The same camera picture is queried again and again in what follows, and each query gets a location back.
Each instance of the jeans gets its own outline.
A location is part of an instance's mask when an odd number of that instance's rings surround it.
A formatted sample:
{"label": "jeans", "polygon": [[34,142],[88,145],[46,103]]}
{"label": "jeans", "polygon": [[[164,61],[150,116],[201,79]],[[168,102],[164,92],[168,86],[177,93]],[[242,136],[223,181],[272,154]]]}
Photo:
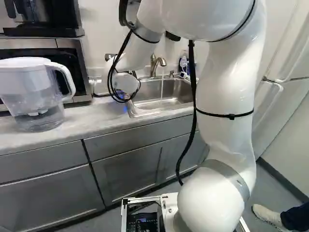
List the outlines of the jeans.
{"label": "jeans", "polygon": [[280,214],[282,224],[290,231],[309,230],[309,202]]}

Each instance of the cabinet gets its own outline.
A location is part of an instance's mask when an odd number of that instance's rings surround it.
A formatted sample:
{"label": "cabinet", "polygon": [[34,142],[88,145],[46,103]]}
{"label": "cabinet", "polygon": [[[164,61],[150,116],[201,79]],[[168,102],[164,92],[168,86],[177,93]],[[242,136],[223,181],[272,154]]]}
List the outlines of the cabinet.
{"label": "cabinet", "polygon": [[[160,182],[168,181],[176,176],[176,163],[188,140],[189,134],[169,140],[168,149],[159,166],[158,179]],[[200,133],[196,131],[192,145],[181,162],[180,174],[195,169],[206,158],[208,150],[208,146],[202,140]]]}
{"label": "cabinet", "polygon": [[93,162],[104,201],[110,205],[125,196],[154,186],[169,141]]}
{"label": "cabinet", "polygon": [[0,226],[37,230],[103,208],[88,164],[0,185]]}
{"label": "cabinet", "polygon": [[0,183],[40,176],[87,163],[81,141],[0,156]]}
{"label": "cabinet", "polygon": [[90,160],[96,161],[187,134],[191,125],[192,115],[92,137],[84,142]]}

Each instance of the shoe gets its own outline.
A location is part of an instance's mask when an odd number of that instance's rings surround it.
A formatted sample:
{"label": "shoe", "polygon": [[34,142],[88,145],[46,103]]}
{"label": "shoe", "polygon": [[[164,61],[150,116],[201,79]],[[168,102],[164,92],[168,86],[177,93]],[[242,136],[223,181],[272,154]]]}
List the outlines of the shoe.
{"label": "shoe", "polygon": [[272,226],[276,227],[281,232],[290,232],[281,222],[280,213],[273,212],[262,205],[254,204],[252,206],[252,211],[262,221],[265,221]]}

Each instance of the faucet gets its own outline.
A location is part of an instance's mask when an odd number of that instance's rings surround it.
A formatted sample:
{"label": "faucet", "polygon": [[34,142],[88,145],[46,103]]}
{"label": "faucet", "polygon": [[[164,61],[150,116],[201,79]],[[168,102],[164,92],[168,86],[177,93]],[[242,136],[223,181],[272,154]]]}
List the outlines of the faucet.
{"label": "faucet", "polygon": [[156,58],[154,54],[150,57],[150,77],[156,77],[155,71],[160,63],[161,67],[167,66],[167,62],[164,58],[158,57]]}

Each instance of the countertop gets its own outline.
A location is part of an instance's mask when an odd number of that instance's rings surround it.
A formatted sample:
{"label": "countertop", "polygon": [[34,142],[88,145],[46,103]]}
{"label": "countertop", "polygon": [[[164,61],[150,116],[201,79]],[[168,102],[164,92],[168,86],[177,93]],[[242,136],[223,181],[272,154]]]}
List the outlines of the countertop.
{"label": "countertop", "polygon": [[23,132],[11,116],[0,117],[0,156],[122,131],[190,115],[193,107],[152,116],[130,118],[126,106],[111,97],[94,98],[89,105],[65,109],[65,121],[44,132]]}

